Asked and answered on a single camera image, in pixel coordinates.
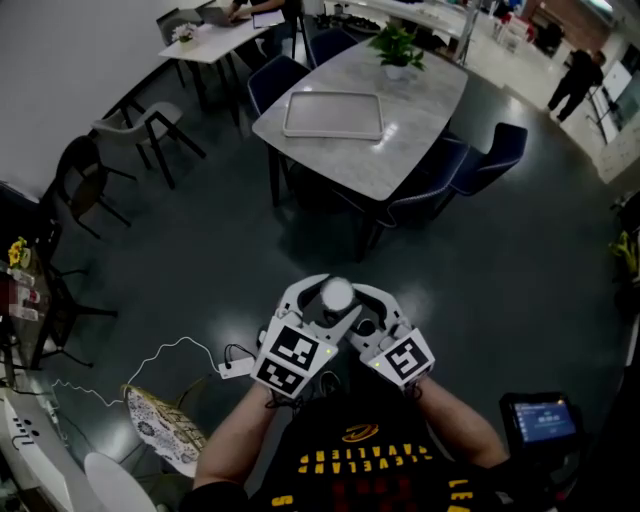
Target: red object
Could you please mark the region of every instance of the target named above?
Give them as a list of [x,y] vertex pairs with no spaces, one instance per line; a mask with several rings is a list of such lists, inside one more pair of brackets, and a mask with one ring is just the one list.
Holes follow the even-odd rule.
[[[507,23],[511,19],[511,16],[513,16],[513,13],[512,12],[508,12],[502,18],[500,18],[500,22],[504,25],[505,23]],[[527,29],[527,43],[530,43],[536,37],[536,32],[535,32],[535,30],[533,28],[533,25],[531,23],[529,23],[528,20],[522,19],[520,16],[518,16],[518,19],[520,21],[526,23],[527,25],[529,25],[529,28]]]

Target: laptop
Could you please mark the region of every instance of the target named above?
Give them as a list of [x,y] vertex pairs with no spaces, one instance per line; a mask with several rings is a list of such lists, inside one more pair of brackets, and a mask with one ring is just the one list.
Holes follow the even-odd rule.
[[202,21],[216,27],[235,27],[249,21],[249,18],[236,18],[231,21],[222,7],[202,7],[196,9],[196,12]]

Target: white cable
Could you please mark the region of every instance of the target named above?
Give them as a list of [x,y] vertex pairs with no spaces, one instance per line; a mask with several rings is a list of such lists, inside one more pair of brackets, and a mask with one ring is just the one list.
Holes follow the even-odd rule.
[[112,402],[107,403],[107,401],[104,398],[102,398],[100,393],[98,393],[97,391],[94,391],[93,389],[84,389],[82,386],[74,386],[73,384],[71,384],[69,382],[62,382],[60,379],[55,381],[53,383],[53,385],[51,386],[51,388],[53,388],[53,386],[57,386],[58,384],[60,384],[62,387],[65,387],[65,388],[66,387],[70,387],[71,389],[74,389],[76,391],[82,391],[83,393],[87,393],[87,394],[94,394],[100,400],[102,400],[102,403],[104,405],[106,405],[107,407],[111,407],[113,404],[122,404],[122,403],[124,403],[122,400],[114,400]]
[[142,371],[142,367],[147,364],[149,361],[153,361],[154,359],[156,359],[159,355],[160,355],[160,351],[164,348],[164,347],[175,347],[178,343],[180,343],[181,341],[184,340],[189,340],[191,343],[193,343],[194,345],[199,346],[200,348],[203,348],[207,351],[207,354],[209,354],[209,361],[211,361],[211,368],[213,368],[213,371],[216,373],[220,373],[220,371],[216,368],[216,365],[213,363],[213,357],[211,356],[211,351],[205,347],[204,345],[201,345],[200,343],[198,343],[196,340],[189,338],[189,336],[183,336],[182,338],[180,338],[178,341],[176,341],[175,343],[170,343],[170,344],[165,344],[165,345],[160,345],[160,348],[158,349],[158,351],[156,352],[156,355],[153,356],[150,359],[145,359],[144,361],[142,361],[142,364],[140,365],[140,368],[138,368],[138,371],[136,371],[136,373],[133,374],[133,377],[131,377],[128,381],[127,381],[127,385],[131,384],[131,381],[133,379],[135,379],[138,374]]
[[[198,343],[196,340],[190,338],[189,336],[183,336],[182,338],[180,338],[178,341],[176,341],[175,343],[169,343],[169,344],[165,344],[165,345],[160,345],[160,348],[158,348],[158,351],[156,352],[156,355],[149,358],[149,359],[145,359],[144,361],[142,361],[142,364],[140,365],[140,367],[136,370],[136,373],[133,374],[133,376],[127,381],[127,385],[131,384],[131,381],[133,381],[133,379],[135,379],[138,374],[142,371],[142,367],[147,364],[149,361],[153,361],[154,359],[157,359],[157,357],[160,355],[160,351],[164,348],[164,347],[175,347],[178,343],[180,343],[181,341],[184,340],[188,340],[191,343],[193,343],[194,345],[197,345],[200,348],[203,348],[204,350],[207,351],[207,354],[209,354],[209,361],[211,361],[211,368],[213,368],[213,371],[216,373],[220,373],[220,371],[216,368],[216,365],[213,362],[213,356],[211,355],[211,351],[205,347],[204,345],[201,345],[200,343]],[[100,400],[102,400],[102,403],[104,405],[106,405],[107,407],[111,407],[113,404],[122,404],[124,403],[122,400],[113,400],[112,402],[107,403],[107,401],[102,398],[102,396],[100,395],[100,393],[98,393],[97,391],[94,391],[93,389],[85,389],[82,386],[74,386],[72,384],[70,384],[69,382],[62,382],[60,379],[58,379],[57,381],[55,381],[53,383],[53,385],[51,386],[51,388],[53,388],[54,386],[57,386],[58,384],[60,384],[63,387],[70,387],[71,389],[74,389],[76,391],[82,391],[84,393],[88,393],[88,394],[94,394],[96,395]]]

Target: marble table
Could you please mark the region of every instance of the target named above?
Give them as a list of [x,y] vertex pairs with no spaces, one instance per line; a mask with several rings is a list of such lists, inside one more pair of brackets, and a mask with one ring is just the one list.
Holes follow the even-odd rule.
[[[389,80],[376,50],[365,41],[300,80],[260,116],[253,131],[268,145],[325,178],[384,201],[438,138],[467,83],[462,69],[435,55],[425,53],[423,63],[425,71],[410,68],[401,80]],[[282,127],[289,96],[302,90],[377,94],[385,124],[382,139],[285,137]],[[277,204],[277,190],[272,188],[272,194]]]

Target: standing person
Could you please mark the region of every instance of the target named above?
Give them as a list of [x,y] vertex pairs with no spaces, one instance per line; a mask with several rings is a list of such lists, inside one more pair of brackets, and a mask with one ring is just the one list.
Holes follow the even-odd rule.
[[607,58],[602,52],[597,52],[593,57],[583,50],[573,53],[571,69],[560,80],[547,105],[547,110],[553,112],[563,98],[569,96],[567,104],[558,114],[559,122],[562,123],[580,105],[591,86],[602,85],[604,76],[600,68],[606,61]]
[[[496,431],[471,407],[427,376],[406,397],[367,372],[368,380],[351,379],[350,394],[335,374],[322,375],[325,398],[293,418],[262,487],[249,499],[243,485],[275,414],[271,390],[255,383],[200,454],[180,511],[551,508],[529,490],[539,488],[533,472],[507,460]],[[455,462],[438,450],[427,423]]]

